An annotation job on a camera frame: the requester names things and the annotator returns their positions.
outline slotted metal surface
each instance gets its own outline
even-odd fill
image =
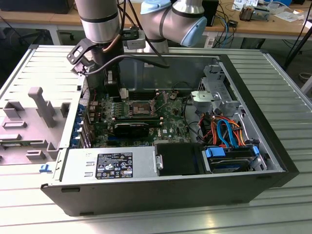
[[[26,67],[38,68],[40,72],[22,72],[19,82],[22,82],[21,77],[37,77],[38,74],[42,77],[41,72],[44,72],[47,79],[52,78],[58,80],[58,85],[65,85],[63,92],[67,92],[66,85],[74,85],[75,80],[64,65],[71,48],[39,47]],[[312,113],[308,99],[300,94],[269,56],[259,51],[172,49],[171,52],[229,55],[300,175],[282,188],[263,192],[249,204],[69,217],[39,189],[40,184],[47,181],[46,177],[51,176],[40,175],[39,165],[1,166],[1,233],[39,233],[42,230],[45,233],[84,234],[311,233]]]

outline blue clip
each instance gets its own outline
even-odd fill
[[[206,157],[225,157],[224,149],[221,147],[212,147],[205,150]]]
[[[51,167],[49,164],[43,164],[43,165],[41,165],[39,172],[40,173],[44,173],[44,172],[50,173],[50,172],[52,172],[52,170],[51,170]]]
[[[73,132],[72,132],[72,138],[78,137],[78,135],[79,135],[78,132],[76,132],[76,131],[73,131]]]
[[[75,123],[81,123],[82,121],[82,118],[81,117],[76,117],[75,118]]]
[[[254,151],[254,153],[255,153],[256,156],[259,156],[259,155],[260,155],[260,151],[259,151],[258,147],[253,146],[253,151]]]
[[[74,123],[73,131],[77,131],[77,130],[79,130],[79,129],[80,129],[80,125]]]
[[[78,109],[79,109],[80,111],[84,111],[84,110],[85,110],[85,107],[84,107],[84,105],[78,104]]]
[[[70,139],[70,144],[71,146],[77,146],[78,145],[78,140],[77,139]]]

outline black cable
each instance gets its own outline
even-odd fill
[[[130,8],[132,10],[132,13],[136,19],[137,25],[139,27],[139,29],[143,30],[143,27],[140,23],[140,20],[137,17],[137,13],[132,5],[132,2],[130,0],[128,0]],[[166,60],[164,59],[164,57],[157,51],[157,49],[152,45],[151,41],[145,36],[145,39],[147,41],[147,43],[149,44],[149,46],[151,47],[151,49],[155,52],[155,54],[161,59],[161,61],[164,63],[164,65],[162,65],[162,68],[169,68],[170,66],[167,64]]]
[[[190,127],[190,124],[186,121],[185,111],[186,111],[187,101],[188,101],[188,99],[189,99],[190,97],[191,97],[191,94],[188,95],[188,97],[187,97],[187,99],[186,99],[186,102],[185,102],[185,104],[184,104],[184,109],[183,109],[184,121],[185,121],[186,125],[189,127],[189,129],[190,129],[193,133],[195,133],[195,134],[199,137],[199,139],[201,139],[202,141],[204,141],[204,139],[201,137],[201,135],[198,134],[193,128],[191,128],[191,127]]]
[[[26,42],[26,44],[30,45],[28,43],[28,41],[26,41],[16,30],[15,28],[13,28],[2,16],[0,16],[0,18],[3,20],[3,22],[5,22],[10,28],[12,28],[14,30],[14,32],[16,32],[16,34],[24,41]]]
[[[217,15],[220,16],[220,17],[222,17],[222,18],[225,20],[225,22],[228,23],[228,22],[229,22],[229,17],[228,17],[228,15],[225,14],[224,9],[223,9],[223,7],[221,6],[220,3],[219,3],[219,6],[221,7],[221,10],[222,10],[222,11],[218,11],[218,10],[217,10],[217,12],[222,13],[223,16],[221,16],[221,15],[218,14],[218,13],[217,13]],[[223,32],[222,32],[220,38],[216,41],[216,43],[215,43],[215,45],[213,46],[213,48],[215,48],[217,45],[218,45],[218,48],[220,48],[220,45],[221,45],[220,40],[221,40],[221,38],[222,38],[224,32],[226,31],[226,26],[222,24],[222,21],[221,21],[221,25],[224,27],[224,30],[223,30]]]
[[[123,9],[120,5],[118,5],[118,9],[123,13]],[[136,23],[133,21],[133,19],[129,16],[129,14],[126,12],[126,17],[128,18],[128,20],[130,21],[130,23],[132,24],[132,26],[135,26]]]
[[[234,41],[234,37],[235,37],[235,32],[236,32],[236,28],[234,28],[234,27],[232,27],[233,28],[233,38],[232,38],[232,40],[231,40],[231,44],[230,44],[230,48],[232,47],[232,43],[233,43],[233,41]]]
[[[127,1],[125,0],[123,3],[123,15],[122,15],[122,21],[121,21],[121,28],[119,34],[123,34],[123,29],[125,27],[125,22],[126,22],[126,6],[127,6]]]
[[[181,84],[181,83],[186,84],[190,89],[193,89],[192,86],[191,86],[188,82],[186,82],[186,81],[179,81],[179,82],[175,83],[175,84],[172,86],[172,90],[174,91],[174,90],[175,90],[175,86],[176,86],[177,84]]]
[[[157,62],[153,62],[144,58],[140,58],[139,56],[134,56],[134,55],[119,55],[115,58],[113,58],[112,60],[110,60],[109,62],[107,62],[106,64],[104,64],[103,66],[101,66],[100,68],[98,68],[97,70],[93,71],[93,72],[83,72],[84,75],[93,75],[96,74],[104,69],[106,69],[107,67],[112,66],[115,63],[118,63],[120,61],[122,61],[123,59],[134,59],[134,60],[138,60],[141,62],[145,62],[151,65],[154,65],[156,67],[160,67],[160,68],[168,68],[166,65],[157,63]]]
[[[284,43],[285,43],[285,45],[287,45],[289,48],[292,48],[291,46],[289,46],[287,43],[289,43],[289,44],[291,44],[291,45],[294,45],[293,43],[291,43],[290,41],[287,41],[287,40],[282,40]],[[301,50],[301,52],[305,52],[305,51],[310,51],[310,50],[312,50],[312,49],[308,49],[308,50]]]
[[[297,42],[299,41],[299,38],[301,37],[301,34],[302,34],[302,32],[303,32],[303,29],[304,29],[305,26],[306,26],[306,23],[307,23],[307,21],[308,21],[309,15],[310,15],[311,7],[312,7],[312,1],[311,1],[309,10],[308,10],[307,18],[306,18],[306,20],[305,20],[305,22],[304,22],[304,24],[303,24],[303,26],[302,26],[301,32],[300,32],[300,34],[299,34],[299,36],[298,36],[296,42],[295,42],[294,45],[292,46],[292,49],[289,51],[289,53],[288,53],[288,55],[287,55],[287,57],[286,57],[286,61],[285,61],[284,67],[286,67],[286,63],[287,63],[287,61],[288,61],[288,58],[289,58],[289,56],[291,55],[293,49],[295,48]]]

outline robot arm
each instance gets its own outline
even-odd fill
[[[87,38],[81,40],[67,56],[71,64],[76,64],[72,71],[77,74],[87,76],[102,72],[104,82],[99,83],[104,83],[109,96],[116,99],[122,98],[118,65],[122,59],[131,58],[168,68],[169,65],[159,54],[159,52],[168,52],[166,39],[188,47],[193,46],[202,35],[207,23],[206,18],[202,16],[204,13],[202,0],[178,0],[172,7],[170,0],[146,0],[142,4],[141,14],[142,27],[149,45],[148,50],[151,52],[152,49],[162,59],[164,65],[136,56],[124,55],[122,40],[138,39],[142,34],[136,31],[133,33],[135,38],[125,36],[123,26],[127,1],[134,12],[130,0],[125,0],[120,28],[117,0],[76,0]],[[93,60],[99,66],[92,72],[86,72],[85,69],[87,59],[84,58],[84,54],[88,51],[92,52]]]
[[[202,0],[146,0],[141,5],[145,35],[159,52],[168,52],[167,39],[194,46],[207,25]]]

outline gray floor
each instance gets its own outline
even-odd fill
[[[20,35],[33,33],[35,30],[17,29]],[[63,35],[62,40],[64,45],[76,45],[83,37],[84,33],[79,31],[73,32],[75,40],[71,41],[69,36]],[[28,48],[28,45],[20,45],[19,36],[13,30],[7,32],[7,39],[0,39],[0,85],[2,85],[12,70],[15,68],[22,55]],[[31,44],[35,38],[27,39]],[[205,38],[203,37],[198,46],[203,46]],[[231,48],[240,48],[242,38],[235,38]],[[41,40],[40,44],[52,44],[51,41]],[[282,65],[290,48],[285,45],[282,40],[267,39],[262,45],[262,50],[269,52],[273,58]],[[303,47],[301,55],[297,55],[292,64],[289,66],[287,73],[301,87],[303,82],[298,78],[300,73],[312,73],[312,41],[308,41]]]

